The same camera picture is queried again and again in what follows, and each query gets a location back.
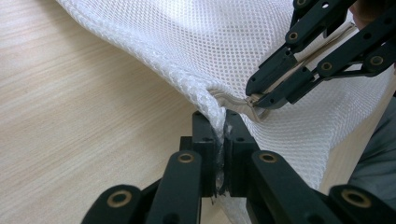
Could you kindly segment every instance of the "black plastic part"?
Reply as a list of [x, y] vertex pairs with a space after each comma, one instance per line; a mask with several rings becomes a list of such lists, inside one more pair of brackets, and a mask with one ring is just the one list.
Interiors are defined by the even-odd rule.
[[211, 197], [216, 194], [219, 146], [209, 120], [198, 111], [192, 114], [191, 145], [191, 150], [199, 153], [202, 158], [205, 158], [202, 161], [202, 196]]
[[370, 192], [350, 185], [331, 188], [329, 202], [345, 223], [396, 222], [396, 212]]
[[374, 77], [396, 62], [396, 37], [387, 41], [378, 49], [367, 55], [363, 62], [361, 70], [365, 72], [367, 77]]
[[297, 60], [286, 47], [281, 47], [276, 53], [268, 58], [247, 82], [246, 95], [261, 93], [267, 90], [286, 72], [288, 72]]
[[134, 218], [134, 223], [144, 223], [149, 210], [154, 200], [155, 194], [157, 193], [158, 186], [160, 186], [161, 179], [155, 181], [145, 189], [141, 191], [142, 199], [140, 200], [139, 209], [137, 215]]
[[294, 0], [293, 16], [291, 17], [290, 28], [293, 27], [317, 2], [318, 0]]
[[83, 224], [130, 224], [140, 217], [140, 189], [118, 185], [103, 192], [82, 220]]
[[264, 202], [253, 202], [250, 198], [247, 198], [247, 213], [252, 224], [272, 224], [275, 223], [271, 216], [270, 211]]
[[189, 150], [173, 154], [148, 214], [148, 224], [199, 223], [201, 156]]
[[276, 223], [341, 223], [280, 155], [257, 151], [251, 159], [251, 179]]
[[[318, 74], [326, 80], [335, 77], [348, 77], [348, 73], [342, 73], [343, 70], [353, 63], [362, 63], [361, 59], [364, 60], [367, 53], [379, 48], [395, 35], [396, 5], [322, 59], [317, 66]], [[360, 76], [366, 76], [364, 71], [360, 71]]]
[[227, 110], [224, 133], [224, 188], [220, 194], [227, 189], [232, 197], [246, 197], [250, 155], [260, 148], [241, 117], [231, 110]]
[[327, 38], [329, 35], [331, 35], [340, 25], [346, 21], [347, 18], [347, 10], [342, 13], [338, 19], [336, 19], [331, 25], [329, 25], [325, 31], [323, 31], [323, 37]]
[[179, 151], [192, 150], [192, 137], [191, 136], [181, 136], [180, 137], [180, 145], [179, 145], [178, 150]]
[[334, 27], [335, 24], [338, 24], [355, 1], [321, 0], [316, 2], [286, 33], [286, 45], [293, 53], [305, 49], [320, 33], [328, 27]]
[[273, 91], [265, 94], [254, 105], [266, 109], [278, 109], [288, 102], [286, 97], [299, 90], [313, 78], [313, 74], [305, 66], [299, 68], [288, 79], [280, 83]]
[[294, 91], [292, 94], [289, 94], [286, 99], [288, 102], [291, 104], [297, 103], [301, 98], [303, 98], [305, 95], [307, 95], [310, 91], [312, 91], [320, 82], [322, 82], [324, 79], [322, 77], [319, 77], [313, 81], [306, 82], [301, 88], [299, 88], [297, 91]]

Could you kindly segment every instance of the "mesh bag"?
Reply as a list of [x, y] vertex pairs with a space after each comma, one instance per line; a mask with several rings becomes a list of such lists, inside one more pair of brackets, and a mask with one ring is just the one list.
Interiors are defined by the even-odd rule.
[[[83, 27], [132, 54], [184, 94], [218, 133], [225, 109], [208, 90], [245, 98], [248, 78], [283, 44], [292, 14], [291, 0], [58, 2]], [[261, 123], [243, 119], [261, 149], [280, 153], [317, 189], [331, 148], [373, 112], [393, 71], [324, 82]]]

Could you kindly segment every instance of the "metal screw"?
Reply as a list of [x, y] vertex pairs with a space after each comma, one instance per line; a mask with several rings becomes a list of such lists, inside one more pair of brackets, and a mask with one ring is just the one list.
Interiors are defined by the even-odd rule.
[[343, 189], [341, 196], [346, 202], [357, 207], [368, 208], [371, 206], [371, 200], [366, 195], [354, 189]]
[[298, 34], [296, 32], [293, 32], [293, 33], [289, 34], [289, 39], [290, 40], [295, 40], [295, 39], [297, 39], [297, 37], [298, 37]]
[[[123, 197], [122, 200], [114, 200], [117, 196]], [[132, 200], [132, 193], [128, 190], [121, 189], [110, 195], [107, 199], [107, 204], [110, 207], [118, 208], [123, 207], [125, 204]]]
[[265, 161], [265, 162], [276, 162], [277, 158], [273, 154], [270, 153], [262, 153], [259, 156], [260, 160]]
[[381, 56], [374, 56], [373, 58], [370, 59], [371, 65], [380, 65], [383, 62], [384, 59]]
[[183, 153], [177, 157], [177, 160], [183, 163], [189, 163], [194, 161], [194, 157], [190, 153]]
[[322, 66], [320, 67], [322, 70], [329, 71], [332, 69], [332, 64], [331, 63], [323, 63]]

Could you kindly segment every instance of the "wooden surface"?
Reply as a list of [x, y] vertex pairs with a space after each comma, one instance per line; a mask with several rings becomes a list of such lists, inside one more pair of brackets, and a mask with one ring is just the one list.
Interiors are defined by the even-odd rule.
[[[104, 190], [157, 180], [191, 135], [182, 95], [55, 1], [0, 3], [0, 65], [0, 223], [79, 223]], [[322, 191], [348, 179], [394, 87], [331, 153]], [[209, 200], [203, 218], [229, 222]]]

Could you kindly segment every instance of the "screw hole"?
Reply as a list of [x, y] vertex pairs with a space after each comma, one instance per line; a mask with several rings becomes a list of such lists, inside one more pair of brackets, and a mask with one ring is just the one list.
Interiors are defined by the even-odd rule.
[[374, 56], [370, 59], [370, 64], [372, 65], [380, 65], [384, 62], [384, 59], [380, 56]]
[[341, 196], [344, 198], [345, 201], [355, 206], [361, 208], [368, 208], [371, 206], [370, 199], [366, 195], [354, 189], [343, 189], [343, 191], [341, 192]]
[[121, 189], [112, 193], [107, 198], [107, 205], [113, 208], [123, 207], [132, 200], [132, 193], [128, 190]]
[[371, 34], [367, 33], [365, 35], [363, 35], [363, 39], [370, 39], [371, 38]]
[[262, 153], [259, 156], [260, 160], [265, 161], [265, 162], [276, 162], [276, 156], [269, 154], [269, 153]]
[[183, 163], [189, 163], [194, 161], [194, 157], [189, 153], [183, 153], [177, 157], [177, 160]]
[[289, 39], [290, 39], [290, 40], [295, 40], [295, 39], [297, 39], [297, 37], [298, 37], [298, 34], [295, 33], [295, 32], [289, 34]]
[[321, 69], [328, 71], [328, 70], [332, 69], [332, 64], [331, 63], [323, 63], [321, 66]]

